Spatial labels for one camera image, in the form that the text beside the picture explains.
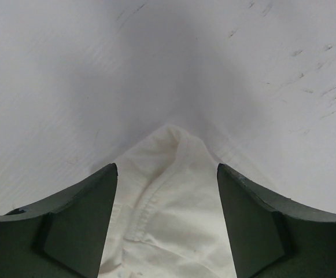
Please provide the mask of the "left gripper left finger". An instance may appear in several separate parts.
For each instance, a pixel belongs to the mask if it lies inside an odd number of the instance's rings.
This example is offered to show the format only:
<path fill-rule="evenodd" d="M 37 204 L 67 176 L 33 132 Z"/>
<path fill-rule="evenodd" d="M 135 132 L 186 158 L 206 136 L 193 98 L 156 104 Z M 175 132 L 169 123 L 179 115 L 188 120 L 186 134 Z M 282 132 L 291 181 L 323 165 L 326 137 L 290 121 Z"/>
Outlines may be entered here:
<path fill-rule="evenodd" d="M 117 188 L 109 164 L 0 215 L 0 277 L 97 277 Z"/>

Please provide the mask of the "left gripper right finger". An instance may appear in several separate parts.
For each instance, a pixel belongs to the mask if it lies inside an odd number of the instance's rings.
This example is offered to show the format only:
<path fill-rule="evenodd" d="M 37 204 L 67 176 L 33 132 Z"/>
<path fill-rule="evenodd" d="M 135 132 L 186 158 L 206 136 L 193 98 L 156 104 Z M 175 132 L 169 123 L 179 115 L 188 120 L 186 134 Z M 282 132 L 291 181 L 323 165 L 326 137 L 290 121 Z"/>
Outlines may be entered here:
<path fill-rule="evenodd" d="M 336 277 L 336 214 L 297 203 L 226 164 L 217 183 L 238 277 Z"/>

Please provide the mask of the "cream white t shirt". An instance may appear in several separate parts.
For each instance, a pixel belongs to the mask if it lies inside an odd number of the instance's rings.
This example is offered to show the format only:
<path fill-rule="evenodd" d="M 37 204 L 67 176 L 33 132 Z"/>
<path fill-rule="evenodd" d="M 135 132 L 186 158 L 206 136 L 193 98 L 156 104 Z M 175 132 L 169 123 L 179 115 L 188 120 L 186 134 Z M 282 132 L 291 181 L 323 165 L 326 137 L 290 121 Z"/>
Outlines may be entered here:
<path fill-rule="evenodd" d="M 116 159 L 99 277 L 235 277 L 205 144 L 166 125 Z"/>

